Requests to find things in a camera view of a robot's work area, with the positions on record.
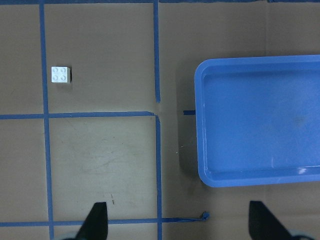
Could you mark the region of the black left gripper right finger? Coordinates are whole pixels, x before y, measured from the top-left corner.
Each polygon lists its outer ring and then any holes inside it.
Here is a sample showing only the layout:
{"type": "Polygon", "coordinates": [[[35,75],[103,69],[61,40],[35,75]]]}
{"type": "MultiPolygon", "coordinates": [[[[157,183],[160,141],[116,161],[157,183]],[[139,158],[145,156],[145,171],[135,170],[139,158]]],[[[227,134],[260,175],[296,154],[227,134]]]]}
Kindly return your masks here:
{"type": "Polygon", "coordinates": [[[291,240],[292,235],[262,201],[249,203],[249,235],[252,240],[291,240]]]}

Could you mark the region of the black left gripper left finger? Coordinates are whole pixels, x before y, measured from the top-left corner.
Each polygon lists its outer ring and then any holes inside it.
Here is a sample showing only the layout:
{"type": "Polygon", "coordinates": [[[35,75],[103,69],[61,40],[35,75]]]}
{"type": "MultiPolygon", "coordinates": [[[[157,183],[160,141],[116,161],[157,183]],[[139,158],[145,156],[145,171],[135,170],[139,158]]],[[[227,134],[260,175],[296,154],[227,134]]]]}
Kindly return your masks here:
{"type": "Polygon", "coordinates": [[[108,211],[106,202],[96,202],[76,234],[77,240],[106,240],[108,211]]]}

